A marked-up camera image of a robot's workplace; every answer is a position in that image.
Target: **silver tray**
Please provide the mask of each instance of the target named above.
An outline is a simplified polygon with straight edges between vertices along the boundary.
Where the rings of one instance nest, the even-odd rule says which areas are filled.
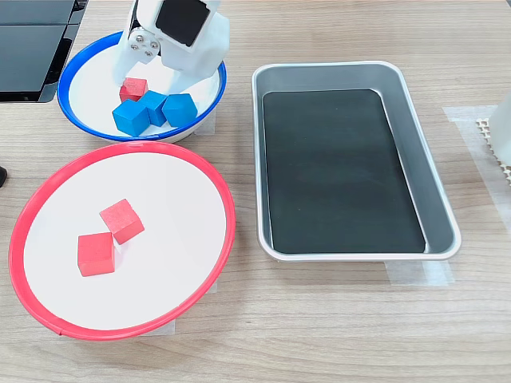
[[[426,243],[420,253],[309,253],[276,251],[271,234],[263,97],[274,92],[370,89],[382,100],[408,191]],[[252,77],[257,232],[279,261],[443,260],[461,246],[461,234],[422,133],[401,71],[383,61],[266,65]]]

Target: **red cube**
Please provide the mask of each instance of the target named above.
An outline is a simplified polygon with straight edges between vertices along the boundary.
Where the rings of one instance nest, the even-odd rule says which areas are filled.
[[[80,235],[78,267],[84,277],[113,273],[115,258],[112,233]]]
[[[126,199],[99,213],[113,237],[122,244],[144,231],[141,219]]]
[[[121,86],[119,96],[121,97],[121,102],[125,102],[126,100],[137,102],[148,90],[147,80],[126,77],[124,84]]]

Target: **wood grain surface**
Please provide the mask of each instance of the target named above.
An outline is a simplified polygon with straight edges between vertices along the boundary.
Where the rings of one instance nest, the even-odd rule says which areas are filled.
[[[93,1],[73,54],[122,29],[129,2]],[[58,103],[0,105],[0,381],[511,381],[511,242],[444,106],[494,105],[511,89],[511,9],[501,1],[225,0],[232,45],[215,136],[180,142],[211,161],[236,201],[236,243],[218,292],[176,334],[60,338],[10,283],[23,206],[49,176],[108,144]],[[0,53],[2,59],[8,53]],[[264,64],[386,60],[410,87],[463,236],[451,286],[393,286],[383,263],[282,264],[256,238],[250,79]]]

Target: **black cable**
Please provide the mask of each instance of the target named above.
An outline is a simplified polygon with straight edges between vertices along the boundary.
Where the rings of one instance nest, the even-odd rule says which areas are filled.
[[[3,183],[7,180],[7,170],[2,168],[0,166],[0,188],[2,187]]]

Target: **blue cube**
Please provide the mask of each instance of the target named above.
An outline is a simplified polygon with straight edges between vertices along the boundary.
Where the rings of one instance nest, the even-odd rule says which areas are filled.
[[[188,93],[171,94],[163,105],[163,114],[174,128],[191,123],[197,117],[197,107]]]
[[[147,108],[133,100],[126,100],[112,114],[117,129],[133,137],[138,137],[151,124]]]
[[[147,108],[147,112],[149,114],[149,120],[151,124],[156,126],[161,126],[167,119],[163,114],[162,108],[163,104],[167,100],[167,96],[163,94],[159,94],[149,90],[139,101],[139,104],[142,104]]]

